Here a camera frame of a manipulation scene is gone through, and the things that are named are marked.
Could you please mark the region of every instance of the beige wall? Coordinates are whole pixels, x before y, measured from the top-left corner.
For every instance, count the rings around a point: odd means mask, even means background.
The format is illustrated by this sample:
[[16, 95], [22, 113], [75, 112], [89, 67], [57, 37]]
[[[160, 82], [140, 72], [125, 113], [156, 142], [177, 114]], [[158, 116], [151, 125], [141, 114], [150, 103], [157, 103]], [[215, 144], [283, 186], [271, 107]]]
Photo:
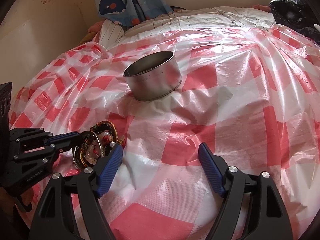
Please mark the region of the beige wall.
[[97, 21], [94, 0], [16, 0], [0, 26], [0, 83], [15, 94]]

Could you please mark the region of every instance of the bed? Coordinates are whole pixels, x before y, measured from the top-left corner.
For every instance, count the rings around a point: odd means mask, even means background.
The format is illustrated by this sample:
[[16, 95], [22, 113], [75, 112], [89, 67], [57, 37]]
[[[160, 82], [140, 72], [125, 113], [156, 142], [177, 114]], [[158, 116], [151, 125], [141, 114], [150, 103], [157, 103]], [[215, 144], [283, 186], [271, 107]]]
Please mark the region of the bed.
[[[175, 53], [182, 83], [164, 98], [137, 101], [122, 72], [161, 50]], [[221, 199], [197, 158], [201, 142], [245, 173], [268, 171], [298, 239], [320, 208], [319, 67], [316, 44], [256, 9], [182, 10], [126, 32], [106, 20], [97, 42], [61, 54], [17, 93], [10, 124], [53, 134], [115, 124], [127, 146], [100, 205], [117, 239], [205, 239]], [[71, 152], [54, 171], [78, 173]], [[33, 205], [48, 180], [34, 186]], [[33, 213], [21, 215], [30, 226]]]

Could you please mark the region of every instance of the black plastic bag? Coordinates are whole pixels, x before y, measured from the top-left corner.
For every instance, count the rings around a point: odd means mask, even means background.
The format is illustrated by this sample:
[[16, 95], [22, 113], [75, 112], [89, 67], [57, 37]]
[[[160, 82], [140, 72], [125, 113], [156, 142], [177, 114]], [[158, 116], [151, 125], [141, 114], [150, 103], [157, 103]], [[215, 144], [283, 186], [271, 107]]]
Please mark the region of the black plastic bag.
[[314, 27], [319, 22], [304, 0], [273, 0], [270, 8], [276, 23], [285, 25], [320, 45], [320, 32]]

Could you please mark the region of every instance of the curtain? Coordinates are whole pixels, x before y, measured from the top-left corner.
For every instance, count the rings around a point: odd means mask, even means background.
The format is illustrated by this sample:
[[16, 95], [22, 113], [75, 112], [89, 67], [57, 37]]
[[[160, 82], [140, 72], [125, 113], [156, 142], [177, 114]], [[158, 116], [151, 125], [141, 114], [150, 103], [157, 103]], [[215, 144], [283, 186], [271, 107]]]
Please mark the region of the curtain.
[[95, 0], [99, 16], [131, 27], [162, 14], [172, 14], [165, 0]]

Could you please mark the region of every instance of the jewelry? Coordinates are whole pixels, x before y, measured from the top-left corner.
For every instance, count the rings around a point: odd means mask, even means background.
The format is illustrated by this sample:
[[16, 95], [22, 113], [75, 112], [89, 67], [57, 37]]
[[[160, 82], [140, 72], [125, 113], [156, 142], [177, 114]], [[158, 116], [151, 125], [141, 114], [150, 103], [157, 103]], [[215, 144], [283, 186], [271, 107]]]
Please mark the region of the jewelry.
[[126, 145], [124, 136], [118, 139], [116, 127], [110, 121], [98, 122], [80, 135], [84, 141], [72, 149], [72, 155], [74, 164], [81, 170], [93, 167], [100, 157], [108, 156], [116, 143], [122, 148]]

